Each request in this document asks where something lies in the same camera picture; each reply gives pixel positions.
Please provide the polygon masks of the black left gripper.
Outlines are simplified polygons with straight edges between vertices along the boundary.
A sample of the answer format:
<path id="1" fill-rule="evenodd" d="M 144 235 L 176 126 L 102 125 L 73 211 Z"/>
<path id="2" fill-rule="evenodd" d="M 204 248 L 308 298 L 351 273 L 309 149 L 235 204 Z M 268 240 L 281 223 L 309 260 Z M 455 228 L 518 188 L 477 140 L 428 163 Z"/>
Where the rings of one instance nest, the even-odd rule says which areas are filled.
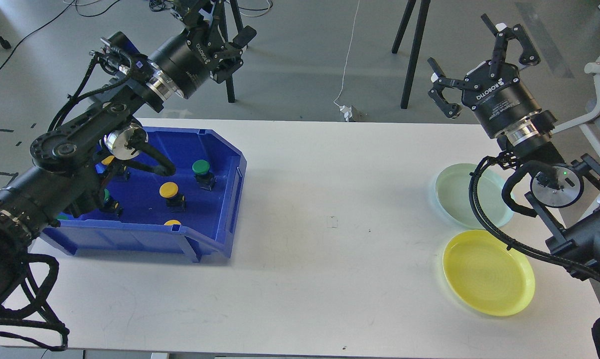
<path id="1" fill-rule="evenodd" d="M 227 30 L 218 27 L 218 33 L 205 39 L 209 23 L 205 15 L 211 15 L 215 0 L 172 0 L 171 14 L 182 22 L 184 31 L 161 44 L 150 56 L 175 85 L 174 92 L 183 99 L 190 98 L 206 80 L 214 80 L 213 73 L 220 62 L 220 53 L 241 53 L 257 31 L 246 26 L 227 41 Z"/>

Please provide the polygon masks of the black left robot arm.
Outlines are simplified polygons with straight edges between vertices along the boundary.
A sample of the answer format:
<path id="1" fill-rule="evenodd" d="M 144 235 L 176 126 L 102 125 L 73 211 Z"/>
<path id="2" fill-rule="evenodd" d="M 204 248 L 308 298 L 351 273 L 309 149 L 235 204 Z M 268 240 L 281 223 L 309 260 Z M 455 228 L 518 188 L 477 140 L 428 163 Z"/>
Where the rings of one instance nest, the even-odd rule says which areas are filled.
<path id="1" fill-rule="evenodd" d="M 79 217 L 109 204 L 106 186 L 124 167 L 172 177 L 176 167 L 149 144 L 134 117 L 143 105 L 159 112 L 171 95 L 190 98 L 207 80 L 226 82 L 243 66 L 257 32 L 243 26 L 228 39 L 222 0 L 173 0 L 179 34 L 154 53 L 138 51 L 122 32 L 91 52 L 84 78 L 47 132 L 30 145 L 33 166 L 0 189 L 0 337 L 50 352 L 68 347 L 69 329 L 48 304 L 59 263 L 29 246 L 59 214 Z"/>

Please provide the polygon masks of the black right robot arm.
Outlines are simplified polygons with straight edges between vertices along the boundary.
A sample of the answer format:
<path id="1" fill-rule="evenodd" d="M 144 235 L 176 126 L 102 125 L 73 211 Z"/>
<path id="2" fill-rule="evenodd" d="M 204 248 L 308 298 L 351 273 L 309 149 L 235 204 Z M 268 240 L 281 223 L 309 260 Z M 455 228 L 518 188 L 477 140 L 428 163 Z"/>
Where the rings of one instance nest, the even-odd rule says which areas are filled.
<path id="1" fill-rule="evenodd" d="M 495 39 L 490 59 L 463 79 L 448 78 L 433 58 L 428 59 L 434 71 L 429 91 L 434 103 L 448 118 L 455 118 L 461 105 L 448 102 L 442 91 L 461 90 L 461 103 L 474 113 L 501 149 L 496 157 L 484 157 L 470 174 L 468 197 L 472 212 L 478 223 L 507 248 L 561 266 L 576 279 L 600 283 L 600 203 L 571 227 L 564 227 L 549 213 L 550 207 L 568 207 L 578 202 L 586 182 L 600 193 L 600 164 L 587 154 L 568 164 L 551 143 L 555 117 L 537 104 L 520 78 L 518 64 L 534 66 L 541 60 L 524 28 L 519 24 L 495 25 L 486 14 L 481 18 Z M 522 47 L 518 64 L 505 60 L 508 43 L 514 39 Z M 487 218 L 478 200 L 477 186 L 492 165 L 514 170 L 501 190 L 501 198 L 512 211 L 541 218 L 552 234 L 546 239 L 549 252 L 524 245 Z"/>

